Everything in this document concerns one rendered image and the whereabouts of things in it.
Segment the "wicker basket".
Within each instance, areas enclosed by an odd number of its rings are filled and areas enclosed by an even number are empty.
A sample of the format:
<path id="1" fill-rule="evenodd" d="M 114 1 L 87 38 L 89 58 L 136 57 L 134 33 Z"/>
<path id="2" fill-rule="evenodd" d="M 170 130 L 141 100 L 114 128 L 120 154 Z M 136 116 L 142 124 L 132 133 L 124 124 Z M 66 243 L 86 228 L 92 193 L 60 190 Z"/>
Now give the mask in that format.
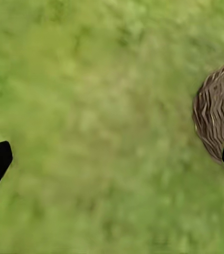
<path id="1" fill-rule="evenodd" d="M 224 166 L 224 66 L 211 71 L 193 100 L 195 131 L 212 161 Z"/>

